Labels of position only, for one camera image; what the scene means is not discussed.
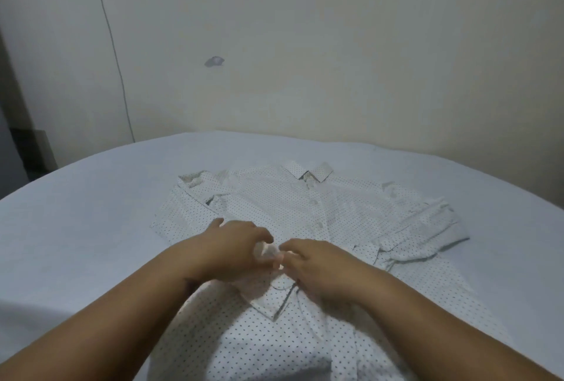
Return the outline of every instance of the person's right arm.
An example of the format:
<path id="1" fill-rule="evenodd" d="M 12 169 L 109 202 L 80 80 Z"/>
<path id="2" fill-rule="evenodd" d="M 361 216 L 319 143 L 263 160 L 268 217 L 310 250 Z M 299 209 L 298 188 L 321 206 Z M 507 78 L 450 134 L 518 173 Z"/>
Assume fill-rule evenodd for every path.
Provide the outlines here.
<path id="1" fill-rule="evenodd" d="M 284 252 L 278 262 L 306 293 L 363 307 L 421 379 L 559 379 L 391 274 L 330 243 L 292 239 L 280 249 Z"/>

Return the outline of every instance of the forearm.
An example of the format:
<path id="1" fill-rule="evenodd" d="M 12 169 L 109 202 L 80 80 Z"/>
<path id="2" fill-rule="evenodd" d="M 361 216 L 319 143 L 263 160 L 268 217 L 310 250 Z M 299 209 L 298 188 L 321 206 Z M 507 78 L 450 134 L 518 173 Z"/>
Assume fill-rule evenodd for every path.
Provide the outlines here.
<path id="1" fill-rule="evenodd" d="M 375 319 L 421 379 L 558 379 L 391 274 L 370 266 L 363 270 L 353 302 Z"/>
<path id="2" fill-rule="evenodd" d="M 161 254 L 0 366 L 4 380 L 135 376 L 162 331 L 197 288 Z"/>

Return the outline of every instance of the dotted fabric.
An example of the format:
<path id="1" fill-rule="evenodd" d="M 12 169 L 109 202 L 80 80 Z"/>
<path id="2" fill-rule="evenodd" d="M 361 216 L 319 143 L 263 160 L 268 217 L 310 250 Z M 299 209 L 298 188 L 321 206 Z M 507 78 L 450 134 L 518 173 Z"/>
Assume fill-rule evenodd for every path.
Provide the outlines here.
<path id="1" fill-rule="evenodd" d="M 218 216 L 268 228 L 275 245 L 291 237 L 332 242 L 477 328 L 508 338 L 454 267 L 434 256 L 467 237 L 443 199 L 425 199 L 393 182 L 342 177 L 327 163 L 307 171 L 286 162 L 180 176 L 152 227 L 175 243 L 202 232 Z M 296 374 L 333 380 L 409 377 L 366 314 L 348 306 L 322 312 L 284 275 L 199 289 L 152 354 L 151 379 Z"/>

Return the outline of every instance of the cable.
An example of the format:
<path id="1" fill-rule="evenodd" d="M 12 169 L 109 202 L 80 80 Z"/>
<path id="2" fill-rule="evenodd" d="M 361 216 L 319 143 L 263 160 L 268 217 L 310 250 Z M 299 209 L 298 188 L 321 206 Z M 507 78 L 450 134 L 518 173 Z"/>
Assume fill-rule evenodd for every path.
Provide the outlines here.
<path id="1" fill-rule="evenodd" d="M 102 11 L 104 12 L 104 17 L 106 19 L 106 23 L 108 24 L 109 38 L 112 41 L 113 55 L 116 58 L 117 72 L 120 74 L 121 90 L 122 90 L 122 94 L 123 94 L 123 103 L 125 105 L 125 115 L 127 116 L 127 123 L 129 124 L 129 131 L 131 132 L 131 138 L 133 139 L 133 142 L 135 143 L 135 135 L 133 134 L 133 128 L 131 127 L 131 119 L 129 118 L 129 109 L 127 107 L 127 98 L 125 97 L 125 84 L 123 83 L 123 75 L 121 74 L 120 63 L 117 60 L 116 43 L 113 41 L 112 28 L 109 25 L 108 14 L 106 13 L 105 6 L 104 6 L 104 0 L 100 0 L 100 2 L 102 3 Z"/>

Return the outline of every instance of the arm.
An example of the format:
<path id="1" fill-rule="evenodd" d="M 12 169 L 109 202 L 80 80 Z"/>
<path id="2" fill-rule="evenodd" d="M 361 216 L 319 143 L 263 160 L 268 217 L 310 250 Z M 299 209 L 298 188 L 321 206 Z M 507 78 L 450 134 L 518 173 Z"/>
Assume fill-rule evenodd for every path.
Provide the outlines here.
<path id="1" fill-rule="evenodd" d="M 146 263 L 95 302 L 0 365 L 0 379 L 132 379 L 186 299 L 211 279 L 272 270 L 253 256 L 272 242 L 252 222 L 208 229 Z"/>
<path id="2" fill-rule="evenodd" d="M 421 379 L 558 380 L 391 274 L 327 243 L 292 239 L 278 257 L 307 293 L 363 307 Z"/>

